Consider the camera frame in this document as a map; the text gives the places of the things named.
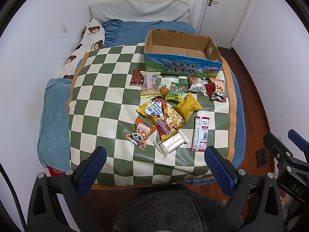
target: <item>door handle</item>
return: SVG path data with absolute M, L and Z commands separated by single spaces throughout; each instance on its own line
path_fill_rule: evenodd
M 218 4 L 218 2 L 216 2 L 216 1 L 214 1 L 214 0 L 209 0 L 208 6 L 211 6 L 213 2 L 215 2 L 215 3 Z

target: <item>blue bed sheet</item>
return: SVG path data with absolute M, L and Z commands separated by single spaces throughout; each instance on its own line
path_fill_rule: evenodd
M 143 43 L 148 32 L 153 29 L 196 33 L 191 24 L 178 21 L 124 22 L 119 19 L 112 19 L 103 23 L 102 27 L 105 30 L 105 42 L 103 48 L 124 44 Z
M 145 41 L 147 33 L 152 29 L 177 30 L 196 33 L 192 25 L 185 22 L 123 22 L 118 19 L 110 20 L 102 26 L 105 29 L 104 48 L 136 44 Z M 236 97 L 236 136 L 235 155 L 232 164 L 238 167 L 244 158 L 245 125 L 244 111 L 239 86 L 232 73 Z M 61 171 L 69 169 L 69 118 L 66 102 L 70 97 L 71 80 L 64 78 L 51 79 L 45 89 L 44 107 L 41 117 L 41 128 L 38 141 L 38 157 L 43 166 L 51 166 Z M 188 181 L 194 184 L 205 184 L 209 179 Z

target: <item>wooden floor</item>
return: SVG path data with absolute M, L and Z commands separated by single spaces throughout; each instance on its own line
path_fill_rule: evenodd
M 255 85 L 233 49 L 219 48 L 219 51 L 237 78 L 243 100 L 246 150 L 243 163 L 239 168 L 245 169 L 249 174 L 259 176 L 274 172 L 273 158 L 268 151 L 268 164 L 257 168 L 256 151 L 263 147 L 263 136 L 269 132 L 269 125 Z M 204 186 L 188 185 L 188 187 L 209 197 L 228 200 L 228 196 L 223 195 L 217 183 Z M 132 200 L 137 192 L 137 188 L 119 191 L 91 190 L 88 196 L 83 197 L 83 201 L 93 217 L 108 232 L 112 230 L 112 220 L 115 215 Z

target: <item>barcode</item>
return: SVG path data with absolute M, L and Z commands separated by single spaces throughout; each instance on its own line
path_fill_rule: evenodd
M 207 133 L 203 133 L 203 140 L 207 140 Z
M 205 90 L 205 86 L 194 86 L 193 90 Z

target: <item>green and white checkered blanket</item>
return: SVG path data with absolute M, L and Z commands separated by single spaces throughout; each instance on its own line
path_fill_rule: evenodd
M 129 85 L 133 70 L 145 68 L 143 50 L 144 43 L 139 43 L 86 53 L 75 73 L 68 101 L 70 166 L 75 169 L 97 146 L 103 146 L 108 157 L 95 182 L 98 185 L 163 184 L 185 178 L 200 179 L 211 174 L 204 161 L 204 153 L 190 151 L 192 142 L 182 145 L 163 159 L 153 145 L 153 141 L 160 140 L 157 131 L 147 139 L 144 151 L 125 138 L 126 134 L 136 129 L 136 109 L 150 99 L 141 99 L 141 87 Z M 225 80 L 222 70 L 217 78 Z M 159 77 L 159 82 L 167 86 L 170 82 L 188 84 L 186 77 L 165 74 Z M 210 101 L 203 95 L 193 96 L 203 109 L 192 114 L 188 123 L 181 127 L 182 131 L 192 141 L 194 116 L 209 117 L 208 145 L 214 145 L 224 158 L 230 157 L 231 160 L 234 147 L 231 152 L 228 86 L 226 103 Z M 149 123 L 143 116 L 139 117 Z

